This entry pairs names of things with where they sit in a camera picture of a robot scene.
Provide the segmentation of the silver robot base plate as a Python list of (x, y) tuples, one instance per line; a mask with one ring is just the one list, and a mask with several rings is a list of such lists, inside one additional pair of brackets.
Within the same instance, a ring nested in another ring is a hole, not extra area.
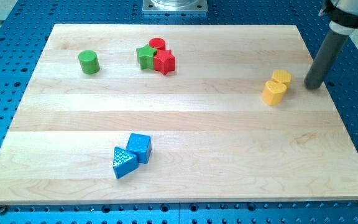
[(143, 0), (142, 11), (146, 14), (173, 14), (176, 12), (204, 13), (208, 11), (207, 0)]

